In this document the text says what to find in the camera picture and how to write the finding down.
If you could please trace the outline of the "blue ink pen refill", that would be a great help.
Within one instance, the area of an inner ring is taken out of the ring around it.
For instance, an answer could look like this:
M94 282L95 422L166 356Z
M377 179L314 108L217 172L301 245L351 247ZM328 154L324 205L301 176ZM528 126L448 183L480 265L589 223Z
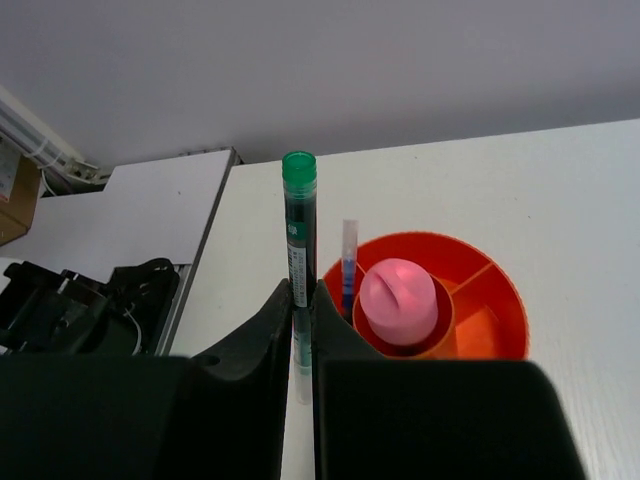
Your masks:
M355 298L357 270L358 221L345 219L342 229L342 308L346 318L351 317Z

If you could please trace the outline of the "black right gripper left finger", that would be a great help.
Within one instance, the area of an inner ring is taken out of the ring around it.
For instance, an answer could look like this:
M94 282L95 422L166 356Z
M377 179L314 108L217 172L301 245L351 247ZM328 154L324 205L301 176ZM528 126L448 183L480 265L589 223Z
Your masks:
M292 331L282 280L193 357L1 360L5 479L276 479Z

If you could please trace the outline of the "green ink pen refill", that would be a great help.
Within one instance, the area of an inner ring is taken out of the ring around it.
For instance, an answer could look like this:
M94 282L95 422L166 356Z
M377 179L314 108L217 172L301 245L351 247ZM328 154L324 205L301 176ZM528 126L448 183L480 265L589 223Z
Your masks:
M317 284L317 169L314 155L282 159L288 273L293 296L294 375L298 401L312 401L311 303Z

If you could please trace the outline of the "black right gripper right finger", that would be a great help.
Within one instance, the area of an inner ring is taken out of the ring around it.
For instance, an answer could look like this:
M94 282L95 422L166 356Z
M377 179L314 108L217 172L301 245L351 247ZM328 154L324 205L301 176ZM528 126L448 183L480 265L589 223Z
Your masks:
M582 479L558 395L528 361L393 360L312 307L319 479Z

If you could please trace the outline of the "pink glue stick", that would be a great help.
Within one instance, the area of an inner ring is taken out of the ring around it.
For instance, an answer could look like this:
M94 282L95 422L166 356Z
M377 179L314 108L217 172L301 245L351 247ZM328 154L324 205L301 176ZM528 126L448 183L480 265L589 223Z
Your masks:
M376 263L364 276L359 299L372 331L388 344L418 344L436 327L435 282L409 260L389 258Z

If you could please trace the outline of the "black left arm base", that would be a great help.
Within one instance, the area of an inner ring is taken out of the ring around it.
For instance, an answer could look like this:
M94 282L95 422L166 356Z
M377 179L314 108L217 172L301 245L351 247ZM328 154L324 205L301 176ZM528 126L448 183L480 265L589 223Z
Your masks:
M1 267L1 353L153 355L180 276L166 258L105 283L10 259Z

